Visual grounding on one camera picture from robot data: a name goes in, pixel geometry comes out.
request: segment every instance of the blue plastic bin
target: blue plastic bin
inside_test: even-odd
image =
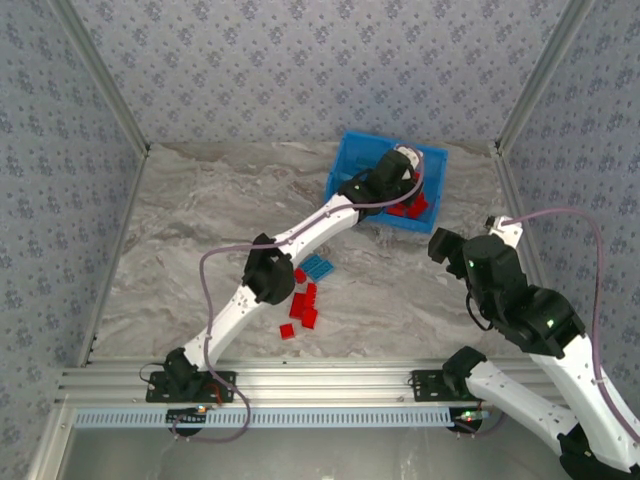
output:
[[[356,173],[365,168],[375,167],[378,160],[399,143],[410,142],[347,131],[342,137],[336,161],[327,179],[325,201],[328,201],[338,191],[340,185],[352,178]],[[441,148],[411,145],[424,153],[425,175],[422,191],[425,199],[429,202],[429,207],[415,220],[396,217],[385,212],[369,217],[369,219],[413,232],[431,233],[440,209],[448,152]]]

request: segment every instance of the wall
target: wall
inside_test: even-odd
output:
[[[150,142],[496,138],[566,0],[74,0]]]
[[[640,5],[596,2],[510,153],[527,210],[571,205],[605,240],[604,360],[640,414]],[[547,276],[591,324],[593,234],[571,216],[535,224]]]
[[[138,154],[45,0],[0,2],[0,478],[78,358]]]

